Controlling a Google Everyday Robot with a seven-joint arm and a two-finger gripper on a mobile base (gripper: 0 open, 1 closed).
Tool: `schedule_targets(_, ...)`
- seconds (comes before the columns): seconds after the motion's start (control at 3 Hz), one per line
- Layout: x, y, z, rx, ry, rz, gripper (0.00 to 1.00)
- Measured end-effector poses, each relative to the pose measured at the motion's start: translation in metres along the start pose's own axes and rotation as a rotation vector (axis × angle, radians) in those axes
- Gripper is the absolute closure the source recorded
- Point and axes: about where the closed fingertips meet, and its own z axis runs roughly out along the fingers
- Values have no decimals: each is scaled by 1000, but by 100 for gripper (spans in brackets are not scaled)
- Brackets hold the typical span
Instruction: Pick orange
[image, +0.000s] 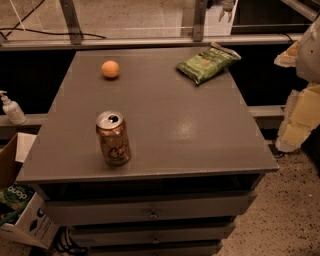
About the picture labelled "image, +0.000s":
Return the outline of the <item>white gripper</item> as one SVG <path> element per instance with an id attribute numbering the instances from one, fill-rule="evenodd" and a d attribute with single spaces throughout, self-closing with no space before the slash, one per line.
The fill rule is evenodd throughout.
<path id="1" fill-rule="evenodd" d="M 294 42 L 275 58 L 274 64 L 295 67 L 298 45 L 298 41 Z M 276 148 L 285 153 L 297 150 L 319 125 L 320 84 L 309 83 L 302 91 L 292 90 L 285 105 Z"/>

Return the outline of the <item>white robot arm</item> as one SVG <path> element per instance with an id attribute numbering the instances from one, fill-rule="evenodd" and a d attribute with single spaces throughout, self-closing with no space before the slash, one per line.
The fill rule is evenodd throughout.
<path id="1" fill-rule="evenodd" d="M 320 125 L 320 17 L 274 63 L 295 67 L 297 76 L 308 82 L 301 92 L 290 93 L 275 142 L 279 151 L 289 153 L 300 148 Z"/>

